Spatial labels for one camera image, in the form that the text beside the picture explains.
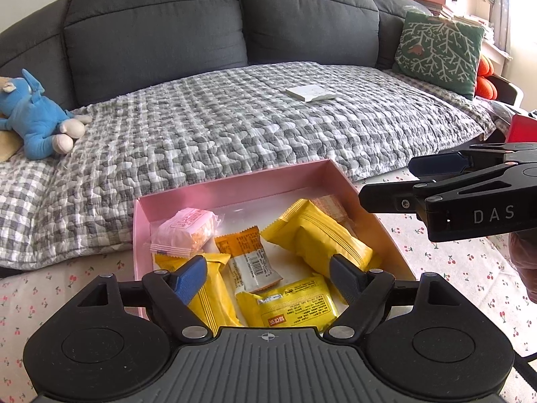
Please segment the yellow ribbed snack bag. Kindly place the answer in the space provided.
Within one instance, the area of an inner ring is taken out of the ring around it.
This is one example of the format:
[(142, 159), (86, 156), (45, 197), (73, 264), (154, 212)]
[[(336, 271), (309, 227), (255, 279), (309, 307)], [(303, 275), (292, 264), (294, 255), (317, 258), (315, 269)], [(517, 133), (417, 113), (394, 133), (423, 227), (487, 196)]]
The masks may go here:
[(221, 326), (242, 326), (222, 276), (230, 255), (201, 253), (201, 256), (207, 261), (207, 279), (188, 307), (214, 334)]

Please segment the yellow snack packet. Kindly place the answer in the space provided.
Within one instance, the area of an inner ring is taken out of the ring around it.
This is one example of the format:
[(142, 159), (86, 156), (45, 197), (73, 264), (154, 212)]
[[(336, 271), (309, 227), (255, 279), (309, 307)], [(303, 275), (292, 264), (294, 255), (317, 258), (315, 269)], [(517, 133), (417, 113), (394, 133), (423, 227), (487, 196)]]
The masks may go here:
[(314, 326), (323, 332), (339, 315), (320, 274), (261, 294), (239, 292), (236, 300), (251, 327)]

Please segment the pink wafer snack packet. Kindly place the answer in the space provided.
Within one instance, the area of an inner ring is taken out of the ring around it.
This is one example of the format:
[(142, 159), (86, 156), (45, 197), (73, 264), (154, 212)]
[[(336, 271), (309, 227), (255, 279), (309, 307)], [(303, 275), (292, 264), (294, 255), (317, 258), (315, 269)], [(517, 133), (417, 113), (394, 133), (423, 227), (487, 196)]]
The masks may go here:
[(219, 224), (219, 216), (212, 211), (183, 208), (152, 231), (150, 251), (176, 258), (192, 258), (214, 236)]

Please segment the large yellow snack bag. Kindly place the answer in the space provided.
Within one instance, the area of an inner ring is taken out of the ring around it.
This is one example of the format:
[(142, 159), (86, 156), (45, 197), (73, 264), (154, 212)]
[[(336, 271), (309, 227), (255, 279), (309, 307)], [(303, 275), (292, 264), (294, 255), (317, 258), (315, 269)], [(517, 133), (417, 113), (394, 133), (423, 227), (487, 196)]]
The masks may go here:
[(304, 198), (293, 203), (260, 235), (267, 242), (302, 258), (315, 272), (327, 278), (330, 278), (330, 259), (334, 255), (340, 254), (364, 270), (373, 254), (373, 250), (346, 227)]

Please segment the orange clear snack packet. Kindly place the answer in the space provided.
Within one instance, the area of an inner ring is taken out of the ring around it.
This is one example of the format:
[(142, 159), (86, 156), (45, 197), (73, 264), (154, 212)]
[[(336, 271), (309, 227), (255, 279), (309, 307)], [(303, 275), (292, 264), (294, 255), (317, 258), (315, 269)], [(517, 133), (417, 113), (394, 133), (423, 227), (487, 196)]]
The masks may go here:
[(215, 238), (218, 251), (229, 254), (229, 272), (235, 293), (256, 293), (282, 280), (270, 265), (257, 226)]

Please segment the small clear nougat packet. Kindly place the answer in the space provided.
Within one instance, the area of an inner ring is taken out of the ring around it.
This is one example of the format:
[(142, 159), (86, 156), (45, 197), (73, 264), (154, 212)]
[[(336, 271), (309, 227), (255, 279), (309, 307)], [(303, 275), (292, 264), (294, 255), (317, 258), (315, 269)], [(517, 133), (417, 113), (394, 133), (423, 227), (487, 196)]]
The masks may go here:
[(353, 222), (350, 220), (347, 211), (340, 204), (335, 195), (323, 195), (312, 199), (312, 203), (324, 214), (333, 218), (341, 226), (345, 227), (349, 233), (356, 237)]

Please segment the red plastic stool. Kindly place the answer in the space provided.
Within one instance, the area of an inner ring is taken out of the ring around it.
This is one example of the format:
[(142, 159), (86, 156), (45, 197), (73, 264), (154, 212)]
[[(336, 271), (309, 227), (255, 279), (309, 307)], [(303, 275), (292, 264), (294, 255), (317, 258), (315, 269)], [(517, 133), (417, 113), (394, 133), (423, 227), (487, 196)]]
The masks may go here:
[(512, 117), (507, 143), (536, 143), (537, 142), (537, 119), (524, 115)]

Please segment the orange plush pumpkin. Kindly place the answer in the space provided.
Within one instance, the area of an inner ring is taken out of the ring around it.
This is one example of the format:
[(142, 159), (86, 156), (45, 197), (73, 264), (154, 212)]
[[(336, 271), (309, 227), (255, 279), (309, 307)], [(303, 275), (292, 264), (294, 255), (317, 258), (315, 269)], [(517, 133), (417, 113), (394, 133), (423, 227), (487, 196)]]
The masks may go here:
[(480, 55), (477, 68), (477, 78), (474, 94), (484, 99), (495, 100), (498, 96), (497, 88), (490, 78), (494, 75), (494, 67), (490, 59)]

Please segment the green patterned cushion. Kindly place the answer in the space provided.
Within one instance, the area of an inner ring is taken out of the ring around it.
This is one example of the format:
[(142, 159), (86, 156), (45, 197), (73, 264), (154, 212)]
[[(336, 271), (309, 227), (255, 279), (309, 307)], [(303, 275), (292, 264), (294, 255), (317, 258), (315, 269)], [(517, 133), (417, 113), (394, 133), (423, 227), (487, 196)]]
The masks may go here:
[(405, 76), (472, 99), (483, 35), (483, 27), (409, 11), (394, 68)]

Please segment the pink shallow cardboard box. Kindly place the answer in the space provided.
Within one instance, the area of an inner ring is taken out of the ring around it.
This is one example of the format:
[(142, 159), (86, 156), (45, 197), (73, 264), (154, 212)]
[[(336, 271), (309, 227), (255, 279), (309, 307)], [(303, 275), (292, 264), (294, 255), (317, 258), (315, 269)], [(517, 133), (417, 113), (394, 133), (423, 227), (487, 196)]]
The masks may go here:
[(206, 209), (221, 219), (217, 233), (267, 227), (300, 198), (334, 195), (349, 216), (349, 228), (373, 251), (371, 267), (397, 279), (414, 280), (400, 250), (379, 219), (363, 209), (358, 190), (330, 160), (272, 168), (191, 186), (176, 187), (134, 201), (133, 266), (136, 280), (154, 269), (152, 229), (182, 208)]

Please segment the white paper on sofa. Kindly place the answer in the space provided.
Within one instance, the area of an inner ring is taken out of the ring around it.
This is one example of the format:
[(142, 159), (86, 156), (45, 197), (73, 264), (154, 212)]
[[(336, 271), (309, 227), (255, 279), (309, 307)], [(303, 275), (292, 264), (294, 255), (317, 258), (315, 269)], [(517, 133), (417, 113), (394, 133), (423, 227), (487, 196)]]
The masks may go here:
[(337, 97), (335, 93), (318, 85), (293, 86), (285, 89), (284, 92), (305, 103), (331, 100)]

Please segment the grey checkered sofa blanket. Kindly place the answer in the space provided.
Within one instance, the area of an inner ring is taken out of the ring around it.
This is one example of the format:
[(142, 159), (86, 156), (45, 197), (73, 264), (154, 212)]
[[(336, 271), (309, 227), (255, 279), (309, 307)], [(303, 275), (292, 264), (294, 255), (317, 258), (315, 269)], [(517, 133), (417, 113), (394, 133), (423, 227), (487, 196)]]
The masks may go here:
[[(293, 86), (337, 97), (305, 103)], [(1, 264), (35, 270), (132, 245), (142, 195), (329, 159), (351, 180), (486, 138), (491, 108), (390, 70), (291, 62), (215, 71), (87, 105), (63, 156), (1, 165)]]

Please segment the blue plush toy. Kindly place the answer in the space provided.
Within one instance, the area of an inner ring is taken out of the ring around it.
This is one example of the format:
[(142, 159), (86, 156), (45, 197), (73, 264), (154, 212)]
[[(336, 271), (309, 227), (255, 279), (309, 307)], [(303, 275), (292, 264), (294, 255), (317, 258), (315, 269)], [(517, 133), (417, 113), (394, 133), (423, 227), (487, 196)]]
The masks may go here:
[(25, 69), (21, 77), (1, 78), (1, 115), (1, 129), (23, 139), (31, 160), (69, 153), (92, 122), (90, 116), (74, 115), (45, 96), (41, 83)]

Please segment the dark grey sofa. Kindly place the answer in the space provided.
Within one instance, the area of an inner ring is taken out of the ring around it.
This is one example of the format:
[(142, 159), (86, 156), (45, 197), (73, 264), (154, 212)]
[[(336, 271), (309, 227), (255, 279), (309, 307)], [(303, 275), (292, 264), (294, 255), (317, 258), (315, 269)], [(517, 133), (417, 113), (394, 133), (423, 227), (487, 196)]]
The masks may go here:
[[(1, 73), (28, 70), (74, 115), (150, 86), (252, 65), (311, 62), (401, 74), (395, 54), (414, 6), (411, 0), (57, 0), (2, 33)], [(482, 102), (495, 130), (460, 146), (494, 140), (511, 116)]]

